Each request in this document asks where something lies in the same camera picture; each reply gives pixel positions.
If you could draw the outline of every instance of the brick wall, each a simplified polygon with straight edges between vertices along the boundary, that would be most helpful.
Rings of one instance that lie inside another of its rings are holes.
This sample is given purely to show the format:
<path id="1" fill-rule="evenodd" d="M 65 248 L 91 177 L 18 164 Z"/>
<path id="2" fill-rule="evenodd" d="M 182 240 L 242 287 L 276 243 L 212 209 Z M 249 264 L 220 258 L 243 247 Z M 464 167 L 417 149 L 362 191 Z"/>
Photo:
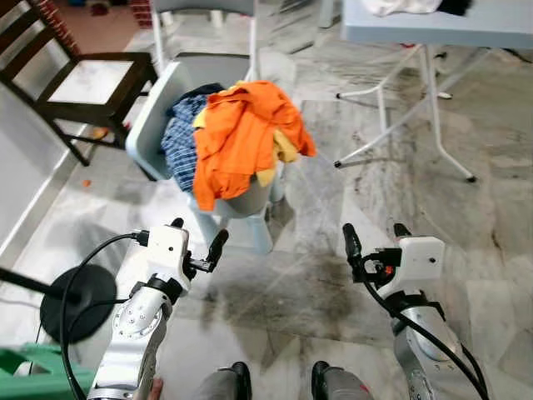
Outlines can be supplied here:
<path id="1" fill-rule="evenodd" d="M 48 23 L 56 31 L 59 39 L 72 50 L 74 54 L 79 54 L 80 49 L 72 36 L 72 33 L 68 30 L 67 25 L 61 19 L 59 10 L 52 0 L 32 0 L 32 2 L 41 10 L 41 13 L 46 18 Z"/>
<path id="2" fill-rule="evenodd" d="M 130 0 L 130 8 L 137 20 L 139 27 L 152 28 L 152 15 L 150 14 L 150 0 Z"/>

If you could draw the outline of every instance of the gray pants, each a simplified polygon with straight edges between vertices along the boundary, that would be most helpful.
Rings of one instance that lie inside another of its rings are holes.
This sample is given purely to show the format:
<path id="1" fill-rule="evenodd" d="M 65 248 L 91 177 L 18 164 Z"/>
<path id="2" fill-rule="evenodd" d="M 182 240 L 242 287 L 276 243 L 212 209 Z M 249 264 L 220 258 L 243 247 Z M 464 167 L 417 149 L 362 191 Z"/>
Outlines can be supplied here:
<path id="1" fill-rule="evenodd" d="M 212 373 L 192 395 L 192 400 L 237 400 L 237 374 L 229 369 Z"/>
<path id="2" fill-rule="evenodd" d="M 353 373 L 339 367 L 324 372 L 327 400 L 373 400 L 372 396 Z M 237 375 L 222 369 L 209 375 L 196 390 L 192 400 L 236 400 Z"/>
<path id="3" fill-rule="evenodd" d="M 324 372 L 327 400 L 373 400 L 365 384 L 353 373 L 339 367 Z"/>

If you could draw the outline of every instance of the orange shirt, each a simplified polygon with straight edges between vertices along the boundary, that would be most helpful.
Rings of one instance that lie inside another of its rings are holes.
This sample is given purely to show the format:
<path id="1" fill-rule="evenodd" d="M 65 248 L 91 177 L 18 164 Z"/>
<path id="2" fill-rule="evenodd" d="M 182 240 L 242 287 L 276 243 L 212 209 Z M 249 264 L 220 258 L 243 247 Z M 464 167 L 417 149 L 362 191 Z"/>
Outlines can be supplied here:
<path id="1" fill-rule="evenodd" d="M 274 129 L 299 153 L 316 154 L 301 115 L 287 95 L 268 81 L 240 82 L 207 99 L 206 127 L 194 133 L 198 207 L 212 210 L 215 199 L 235 198 L 250 186 L 250 176 L 275 167 Z"/>

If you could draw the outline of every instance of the hand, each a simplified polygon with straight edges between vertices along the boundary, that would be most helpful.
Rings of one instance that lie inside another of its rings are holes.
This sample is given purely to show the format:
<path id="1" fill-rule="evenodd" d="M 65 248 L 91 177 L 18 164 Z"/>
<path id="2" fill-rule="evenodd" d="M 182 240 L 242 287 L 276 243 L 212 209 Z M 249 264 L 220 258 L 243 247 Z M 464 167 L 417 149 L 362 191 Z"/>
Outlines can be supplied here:
<path id="1" fill-rule="evenodd" d="M 148 400 L 159 400 L 161 396 L 161 390 L 163 389 L 163 380 L 159 377 L 155 377 L 152 383 L 152 390 L 148 395 Z"/>

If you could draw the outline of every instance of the white wall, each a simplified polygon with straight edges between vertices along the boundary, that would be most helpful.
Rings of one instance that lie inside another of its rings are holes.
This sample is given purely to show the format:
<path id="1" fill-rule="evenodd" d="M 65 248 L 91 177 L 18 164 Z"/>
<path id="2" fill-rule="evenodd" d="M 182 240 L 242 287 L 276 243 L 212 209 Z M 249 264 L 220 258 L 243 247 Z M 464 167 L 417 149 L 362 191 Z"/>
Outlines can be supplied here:
<path id="1" fill-rule="evenodd" d="M 0 243 L 65 152 L 47 130 L 29 107 L 0 85 Z"/>
<path id="2" fill-rule="evenodd" d="M 0 32 L 24 10 L 21 4 L 21 9 L 0 18 Z M 36 22 L 33 29 L 9 47 L 0 57 L 0 68 L 41 28 Z M 61 48 L 50 42 L 17 75 L 15 82 L 36 97 L 66 61 Z M 0 260 L 3 263 L 7 245 L 12 245 L 14 234 L 46 189 L 66 151 L 44 121 L 0 84 Z"/>

